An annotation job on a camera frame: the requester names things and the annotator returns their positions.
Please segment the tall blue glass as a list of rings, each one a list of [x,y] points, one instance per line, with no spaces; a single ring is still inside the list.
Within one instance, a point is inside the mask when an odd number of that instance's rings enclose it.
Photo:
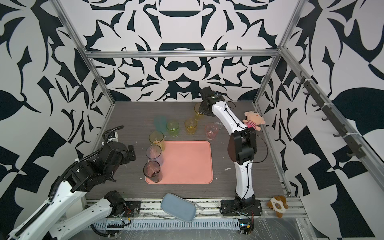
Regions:
[[[156,161],[160,164],[160,166],[162,166],[164,163],[162,153],[163,151],[160,146],[151,145],[146,150],[146,157],[148,158],[149,161]]]

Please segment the tall amber glass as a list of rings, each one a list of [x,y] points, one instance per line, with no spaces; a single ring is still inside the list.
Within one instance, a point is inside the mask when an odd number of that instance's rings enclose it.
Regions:
[[[200,106],[201,106],[201,103],[196,103],[194,106],[194,111],[195,111],[195,117],[194,118],[196,121],[200,121],[205,116],[204,114],[202,114],[200,112]]]

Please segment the tall dark grey glass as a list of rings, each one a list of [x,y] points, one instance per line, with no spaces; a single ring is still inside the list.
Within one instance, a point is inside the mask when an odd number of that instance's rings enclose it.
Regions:
[[[143,173],[145,177],[153,183],[158,183],[162,179],[161,166],[157,161],[149,161],[144,165]]]

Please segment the tall yellow-green glass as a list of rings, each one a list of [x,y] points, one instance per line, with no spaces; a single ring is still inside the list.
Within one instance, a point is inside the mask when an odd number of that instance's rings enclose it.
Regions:
[[[159,146],[162,151],[165,150],[165,137],[164,134],[160,131],[154,131],[149,135],[149,141],[152,145]]]

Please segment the short yellow glass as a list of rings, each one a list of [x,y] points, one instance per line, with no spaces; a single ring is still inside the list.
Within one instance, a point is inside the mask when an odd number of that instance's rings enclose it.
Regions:
[[[198,122],[196,119],[189,118],[185,120],[185,128],[188,135],[194,135],[197,130]]]

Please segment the teal dotted glass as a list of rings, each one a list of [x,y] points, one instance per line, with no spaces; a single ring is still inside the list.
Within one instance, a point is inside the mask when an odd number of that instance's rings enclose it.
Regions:
[[[155,116],[154,125],[157,131],[163,134],[167,133],[167,118],[165,116]]]

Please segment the short green glass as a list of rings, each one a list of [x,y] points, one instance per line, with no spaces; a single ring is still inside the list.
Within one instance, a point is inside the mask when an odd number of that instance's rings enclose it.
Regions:
[[[167,131],[171,137],[176,137],[179,134],[179,122],[178,121],[169,121],[166,124]]]

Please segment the pink plastic tray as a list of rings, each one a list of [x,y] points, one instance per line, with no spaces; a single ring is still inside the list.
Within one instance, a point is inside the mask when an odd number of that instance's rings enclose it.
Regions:
[[[209,184],[213,181],[211,145],[207,141],[165,141],[162,179],[148,184]]]

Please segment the tall clear glass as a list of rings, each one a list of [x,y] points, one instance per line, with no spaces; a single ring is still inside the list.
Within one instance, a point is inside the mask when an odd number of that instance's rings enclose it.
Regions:
[[[218,129],[221,130],[223,128],[223,124],[221,122],[214,122],[214,126]]]

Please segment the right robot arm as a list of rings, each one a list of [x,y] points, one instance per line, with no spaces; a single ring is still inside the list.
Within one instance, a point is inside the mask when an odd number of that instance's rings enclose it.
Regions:
[[[224,97],[210,87],[200,90],[202,102],[199,112],[217,117],[229,133],[228,155],[235,163],[236,195],[235,203],[239,210],[256,204],[252,186],[252,166],[257,153],[256,131],[246,127],[231,110]]]

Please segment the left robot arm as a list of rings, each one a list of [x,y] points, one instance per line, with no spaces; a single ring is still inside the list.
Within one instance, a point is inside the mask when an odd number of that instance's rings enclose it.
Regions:
[[[68,239],[108,216],[120,216],[126,207],[125,200],[117,191],[108,192],[93,206],[58,224],[58,220],[79,199],[95,186],[106,181],[114,182],[114,174],[121,165],[136,160],[134,146],[120,142],[104,143],[95,152],[76,159],[58,177],[48,199],[17,228],[12,230],[9,240],[53,240]]]

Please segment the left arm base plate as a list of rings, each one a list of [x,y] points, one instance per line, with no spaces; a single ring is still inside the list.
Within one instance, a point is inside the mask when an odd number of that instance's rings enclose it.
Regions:
[[[141,212],[141,201],[126,201],[121,217],[132,218],[138,216]]]

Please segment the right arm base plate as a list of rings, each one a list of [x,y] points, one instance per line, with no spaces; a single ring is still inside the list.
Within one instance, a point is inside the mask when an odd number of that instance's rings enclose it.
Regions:
[[[221,200],[220,201],[220,213],[225,216],[239,216],[240,214],[250,217],[261,216],[262,215],[262,206],[259,200],[253,200],[251,198],[247,200]]]

